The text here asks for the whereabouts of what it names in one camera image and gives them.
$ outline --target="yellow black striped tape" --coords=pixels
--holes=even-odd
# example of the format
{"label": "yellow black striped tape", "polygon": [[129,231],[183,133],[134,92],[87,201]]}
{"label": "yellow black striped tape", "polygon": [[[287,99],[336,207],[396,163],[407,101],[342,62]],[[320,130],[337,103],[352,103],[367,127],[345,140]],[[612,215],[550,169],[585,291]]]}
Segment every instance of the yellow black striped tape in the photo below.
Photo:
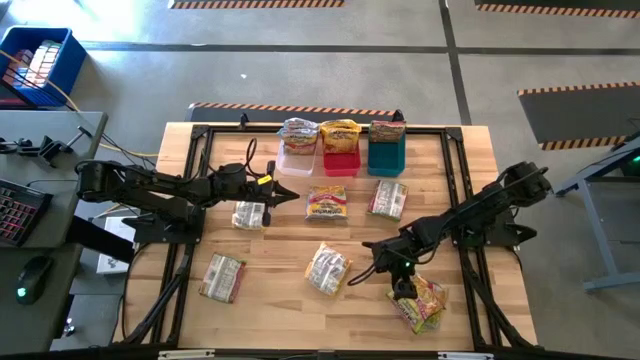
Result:
{"label": "yellow black striped tape", "polygon": [[579,91],[579,90],[595,90],[595,89],[616,89],[622,87],[640,86],[640,82],[629,81],[622,83],[594,84],[594,85],[576,85],[576,86],[557,86],[539,89],[518,90],[518,96],[531,94],[544,94],[553,92]]}
{"label": "yellow black striped tape", "polygon": [[207,0],[171,1],[170,9],[272,9],[341,7],[345,0]]}
{"label": "yellow black striped tape", "polygon": [[518,14],[600,16],[600,17],[626,18],[626,19],[640,18],[640,11],[634,11],[634,10],[562,8],[562,7],[527,6],[527,5],[504,5],[504,4],[476,5],[476,9],[480,11],[508,12],[508,13],[518,13]]}
{"label": "yellow black striped tape", "polygon": [[602,138],[591,139],[574,139],[574,140],[559,140],[559,141],[546,141],[538,144],[542,150],[566,150],[566,149],[580,149],[596,146],[613,146],[623,142],[626,136],[609,136]]}
{"label": "yellow black striped tape", "polygon": [[278,106],[278,105],[253,105],[253,104],[225,104],[197,102],[189,108],[213,108],[213,109],[241,109],[241,110],[267,110],[267,111],[296,111],[310,113],[330,113],[330,114],[358,114],[358,115],[383,115],[392,116],[395,110],[367,110],[367,109],[344,109],[344,108],[323,108],[315,106]]}

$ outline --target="butcher block tabletop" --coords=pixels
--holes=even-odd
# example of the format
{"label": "butcher block tabletop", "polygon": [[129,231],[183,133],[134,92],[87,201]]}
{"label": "butcher block tabletop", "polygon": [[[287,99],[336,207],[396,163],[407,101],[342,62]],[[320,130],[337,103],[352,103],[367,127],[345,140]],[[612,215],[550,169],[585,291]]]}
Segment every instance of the butcher block tabletop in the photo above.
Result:
{"label": "butcher block tabletop", "polygon": [[[192,126],[193,123],[167,124],[158,171],[183,174]],[[477,192],[498,175],[491,138],[487,127],[461,128],[473,189]],[[252,137],[257,138],[258,144],[251,167],[256,172],[264,172],[267,162],[275,160],[278,153],[280,139],[275,134],[216,134],[210,164],[217,168],[227,163],[244,163]],[[454,169],[459,174],[453,142],[450,148]],[[304,278],[305,268],[322,242],[353,260],[347,274],[350,279],[372,262],[370,250],[361,246],[361,242],[396,236],[402,224],[421,216],[440,214],[450,207],[438,136],[407,135],[406,169],[395,179],[409,188],[400,223],[366,214],[379,178],[367,175],[366,135],[361,136],[360,149],[362,168],[356,177],[325,176],[320,155],[315,159],[311,177],[285,176],[276,171],[275,180],[300,194],[300,199],[273,209],[271,226],[263,232],[232,228],[233,202],[222,202],[207,210],[202,241],[196,246],[189,279],[181,348],[473,349],[459,255],[449,240],[441,244],[431,263],[416,266],[425,279],[449,289],[440,328],[420,335],[411,332],[387,298],[388,273],[375,274],[357,286],[344,284],[335,297],[323,294]],[[460,177],[456,182],[461,184]],[[310,185],[345,186],[348,221],[305,221]],[[458,189],[460,199],[464,199],[462,187]],[[158,297],[167,248],[167,245],[153,244],[136,258],[125,299],[128,332],[142,320]],[[233,304],[220,303],[198,293],[214,253],[247,262]],[[516,257],[506,249],[491,247],[486,248],[486,255],[496,302],[523,337],[536,343]],[[477,302],[483,335],[489,339],[486,313],[482,302],[479,299]],[[165,315],[163,339],[170,328],[173,308],[172,300]],[[120,338],[120,331],[116,331],[114,340]]]}

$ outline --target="black desk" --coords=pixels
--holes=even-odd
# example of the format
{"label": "black desk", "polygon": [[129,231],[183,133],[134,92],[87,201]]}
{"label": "black desk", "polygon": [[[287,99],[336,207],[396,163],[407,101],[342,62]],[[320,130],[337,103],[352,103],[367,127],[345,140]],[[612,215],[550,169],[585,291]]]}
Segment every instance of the black desk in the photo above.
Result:
{"label": "black desk", "polygon": [[[91,159],[98,149],[107,115],[99,112],[0,111],[0,136],[5,140],[20,137],[39,145],[44,135],[69,141],[82,126],[94,134],[74,145],[73,154],[61,154],[54,160],[57,169],[41,166],[32,158],[15,154],[0,155],[0,177],[18,184],[39,179],[76,179],[73,166]],[[49,210],[22,248],[0,248],[0,354],[48,351],[65,309],[69,288],[82,252],[78,244],[64,244],[78,198],[71,182],[40,182],[33,188],[54,195]],[[52,251],[55,263],[47,287],[33,305],[20,305],[15,299],[15,285],[24,264],[33,256]]]}

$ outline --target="ramen noodle package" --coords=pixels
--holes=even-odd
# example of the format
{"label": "ramen noodle package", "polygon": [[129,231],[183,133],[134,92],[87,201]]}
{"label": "ramen noodle package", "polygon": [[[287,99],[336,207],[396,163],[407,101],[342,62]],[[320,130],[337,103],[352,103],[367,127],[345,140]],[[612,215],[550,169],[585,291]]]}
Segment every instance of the ramen noodle package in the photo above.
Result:
{"label": "ramen noodle package", "polygon": [[304,277],[318,290],[333,296],[344,282],[350,266],[351,260],[322,243],[307,266]]}
{"label": "ramen noodle package", "polygon": [[407,199],[408,188],[389,180],[378,181],[373,198],[369,202],[367,213],[381,215],[394,221],[400,221],[402,208]]}
{"label": "ramen noodle package", "polygon": [[330,120],[320,124],[324,152],[354,153],[360,138],[360,125],[353,120]]}
{"label": "ramen noodle package", "polygon": [[238,229],[262,230],[263,214],[264,204],[238,201],[231,216],[231,225]]}
{"label": "ramen noodle package", "polygon": [[344,186],[312,186],[307,198],[306,220],[346,219],[347,193]]}
{"label": "ramen noodle package", "polygon": [[418,292],[417,299],[394,300],[393,290],[387,293],[387,297],[409,323],[414,334],[435,330],[440,326],[447,302],[447,290],[420,275],[414,276],[412,281]]}
{"label": "ramen noodle package", "polygon": [[373,120],[369,127],[371,142],[399,142],[407,124],[404,121]]}
{"label": "ramen noodle package", "polygon": [[213,254],[200,285],[200,295],[232,303],[238,293],[246,263],[229,256]]}
{"label": "ramen noodle package", "polygon": [[318,141],[318,124],[313,121],[293,118],[285,120],[278,135],[284,143],[285,154],[313,155]]}

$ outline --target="gray floor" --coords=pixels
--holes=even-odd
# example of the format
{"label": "gray floor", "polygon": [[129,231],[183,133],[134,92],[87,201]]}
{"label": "gray floor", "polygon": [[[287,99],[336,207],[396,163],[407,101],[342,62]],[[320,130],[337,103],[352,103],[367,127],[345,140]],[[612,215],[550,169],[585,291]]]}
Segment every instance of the gray floor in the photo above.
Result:
{"label": "gray floor", "polygon": [[[164,1],[156,0],[55,3],[55,11],[48,7],[53,5],[29,11],[24,2],[14,1],[0,25],[71,27],[86,41],[446,44],[437,0],[347,0],[337,9],[223,11],[169,10]],[[458,46],[640,46],[637,19],[477,12],[472,0],[450,0],[449,5]],[[107,132],[137,151],[156,152],[164,124],[182,121],[187,106],[197,101],[401,108],[412,123],[460,123],[447,55],[92,51],[90,56],[72,97],[83,110],[109,113]],[[535,161],[551,169],[548,175],[554,184],[607,150],[542,152],[516,91],[635,81],[640,78],[638,61],[623,56],[460,57],[472,122],[490,127],[499,167]],[[101,150],[99,157],[114,155]],[[90,216],[104,207],[83,205],[79,211]],[[539,231],[522,246],[521,257],[540,344],[553,350],[637,358],[640,287],[594,295],[582,291],[582,282],[602,275],[604,267],[580,199],[550,198],[521,211],[519,221]],[[638,270],[637,249],[618,250],[621,266]],[[95,258],[96,254],[83,255],[83,271],[72,290],[84,296],[76,298],[72,311],[78,335],[89,325],[100,330],[57,341],[56,348],[104,344],[113,330],[121,279],[92,274]]]}

